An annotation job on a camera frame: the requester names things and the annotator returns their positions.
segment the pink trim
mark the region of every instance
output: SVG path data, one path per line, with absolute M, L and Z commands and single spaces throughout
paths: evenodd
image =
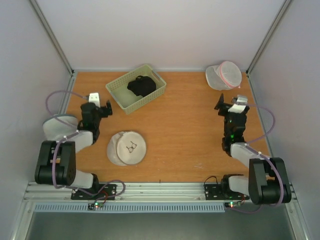
M 219 66 L 219 72 L 220 72 L 220 77 L 221 77 L 221 79 L 223 80 L 223 82 L 229 87 L 229 88 L 235 88 L 235 87 L 237 87 L 237 86 L 234 86 L 234 85 L 232 85 L 231 83 L 229 83 L 228 82 L 228 80 L 227 79 L 225 79 L 225 77 L 224 77 L 224 75 L 222 74 L 222 65 L 224 64 L 224 63 L 226 63 L 227 61 L 224 61 L 223 63 L 221 63 L 220 64 L 220 66 Z

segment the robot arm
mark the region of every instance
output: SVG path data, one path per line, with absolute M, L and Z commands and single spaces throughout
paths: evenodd
M 98 93 L 91 93 L 88 102 L 81 105 L 82 120 L 78 123 L 75 116 L 62 114 L 46 120 L 43 131 L 47 138 L 41 145 L 34 178 L 38 184 L 53 185 L 53 156 L 57 141 L 65 138 L 59 145 L 55 164 L 55 180 L 57 185 L 90 189 L 99 187 L 99 180 L 95 174 L 82 172 L 76 168 L 76 153 L 94 144 L 99 137 L 100 121 L 112 115 L 109 101 L 106 106 L 100 105 Z
M 249 177 L 239 174 L 227 174 L 221 180 L 221 189 L 225 196 L 237 192 L 250 196 L 256 205 L 275 204 L 280 198 L 280 185 L 275 172 L 271 169 L 265 157 L 246 144 L 243 133 L 246 129 L 246 106 L 248 99 L 238 95 L 233 98 L 232 104 L 224 103 L 224 96 L 215 106 L 219 110 L 218 115 L 224 116 L 224 137 L 222 149 L 234 159 L 239 160 L 249 168 Z M 284 161 L 279 157 L 269 158 L 278 171 L 283 184 L 282 203 L 291 200 L 291 190 Z

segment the gray floor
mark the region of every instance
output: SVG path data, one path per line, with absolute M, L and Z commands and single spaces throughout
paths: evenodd
M 28 240 L 291 240 L 284 206 L 225 213 L 35 213 Z

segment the black base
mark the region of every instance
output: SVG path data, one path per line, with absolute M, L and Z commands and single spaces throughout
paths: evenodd
M 230 201 L 241 201 L 242 196 L 237 192 L 231 192 L 229 195 L 224 195 L 220 184 L 208 183 L 204 185 L 205 200 L 230 200 Z
M 99 189 L 102 188 L 104 184 L 99 184 Z M 90 188 L 90 189 L 85 189 L 86 191 L 88 191 L 91 194 L 95 194 L 96 192 Z M 117 185 L 116 184 L 108 184 L 107 186 L 104 187 L 103 191 L 105 191 L 108 196 L 112 196 L 115 195 L 117 193 Z M 71 194 L 71 200 L 96 200 L 98 198 L 102 198 L 104 197 L 105 194 L 103 192 L 100 192 L 99 194 L 95 195 L 95 196 L 90 196 L 82 191 L 76 191 L 75 193 Z M 115 197 L 108 197 L 108 201 L 109 200 L 115 200 Z

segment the metal frame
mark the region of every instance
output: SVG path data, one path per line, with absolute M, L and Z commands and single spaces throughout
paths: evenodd
M 121 191 L 122 185 L 116 184 L 117 190 Z M 224 212 L 223 203 L 228 202 L 228 200 L 206 200 L 202 182 L 127 182 L 125 184 L 126 191 L 117 196 L 114 201 L 110 201 L 108 207 L 92 211 L 86 209 L 86 205 L 93 201 L 71 200 L 71 190 L 68 188 L 55 189 L 51 185 L 38 185 L 35 182 L 30 182 L 26 188 L 10 240 L 26 239 L 33 214 L 36 212 L 221 213 Z M 295 237 L 299 240 L 309 240 L 308 229 L 295 191 L 292 185 L 290 188 L 292 200 L 286 204 L 286 209 Z
M 259 46 L 258 51 L 256 52 L 255 56 L 253 57 L 252 62 L 249 65 L 249 68 L 247 70 L 247 74 L 250 74 L 252 72 L 252 70 L 254 69 L 256 63 L 258 62 L 260 56 L 263 54 L 263 52 L 265 51 L 268 43 L 270 42 L 272 36 L 274 35 L 276 29 L 278 28 L 281 20 L 284 18 L 284 16 L 286 15 L 291 3 L 294 0 L 284 0 L 282 6 L 280 7 L 280 10 L 278 11 L 278 13 L 275 16 L 275 19 L 273 20 L 268 32 L 266 33 L 261 45 Z
M 29 0 L 33 10 L 35 11 L 36 15 L 38 16 L 40 22 L 42 23 L 43 27 L 44 27 L 44 30 L 45 32 L 48 34 L 53 46 L 55 47 L 55 49 L 57 50 L 59 56 L 61 57 L 66 69 L 68 70 L 68 72 L 70 73 L 70 75 L 72 75 L 74 73 L 64 51 L 62 50 L 54 32 L 52 31 L 45 15 L 43 14 L 39 4 L 38 4 L 38 1 L 37 0 Z
M 65 64 L 68 72 L 70 73 L 71 77 L 69 79 L 69 83 L 67 86 L 68 91 L 72 91 L 77 72 L 75 72 L 64 51 L 62 50 L 57 38 L 55 37 L 46 17 L 44 16 L 37 0 L 29 0 L 31 6 L 33 7 L 36 15 L 38 16 L 40 22 L 42 23 L 45 31 L 47 32 L 52 44 L 56 48 L 58 54 L 60 55 L 62 61 Z M 291 3 L 293 0 L 285 0 L 277 13 L 271 27 L 269 28 L 264 40 L 262 41 L 257 53 L 255 54 L 248 70 L 247 76 L 250 82 L 250 73 L 255 67 L 256 63 L 258 62 L 260 56 L 263 54 L 266 46 L 270 42 L 275 30 L 279 26 L 281 20 L 285 16 L 286 12 L 288 11 Z M 67 111 L 67 107 L 70 100 L 70 94 L 64 94 L 61 104 L 59 113 L 65 113 Z M 260 111 L 258 110 L 259 118 L 263 127 L 263 130 L 266 131 L 264 123 L 262 122 Z M 269 148 L 270 153 L 270 144 L 269 140 L 267 139 L 267 145 Z M 122 185 L 118 184 L 117 189 L 120 191 L 122 189 Z M 294 189 L 291 185 L 292 190 L 292 201 L 286 204 L 287 213 L 290 219 L 291 226 L 293 228 L 294 234 L 296 239 L 305 239 L 309 240 L 310 235 L 308 232 L 308 228 L 304 217 L 302 215 L 302 211 L 300 209 L 299 203 L 297 201 Z M 37 185 L 34 182 L 28 184 L 28 187 L 25 191 L 22 204 L 20 206 L 18 216 L 16 219 L 16 223 L 14 225 L 14 229 L 11 235 L 11 240 L 25 240 L 28 234 L 28 229 L 30 227 L 33 214 L 38 211 L 39 204 L 43 206 L 50 206 L 59 203 L 59 206 L 81 206 L 83 204 L 89 203 L 86 200 L 74 201 L 70 199 L 71 197 L 71 190 L 70 189 L 55 189 L 53 186 L 48 185 Z M 126 191 L 119 197 L 115 198 L 115 201 L 112 201 L 114 205 L 134 205 L 134 204 L 176 204 L 178 206 L 219 206 L 223 204 L 223 202 L 227 202 L 227 200 L 206 200 L 204 194 L 204 187 L 203 183 L 198 182 L 190 182 L 190 183 L 148 183 L 148 182 L 138 182 L 138 183 L 126 183 Z M 61 212 L 68 212 L 70 208 L 59 208 Z M 108 213 L 108 211 L 94 211 L 94 213 Z

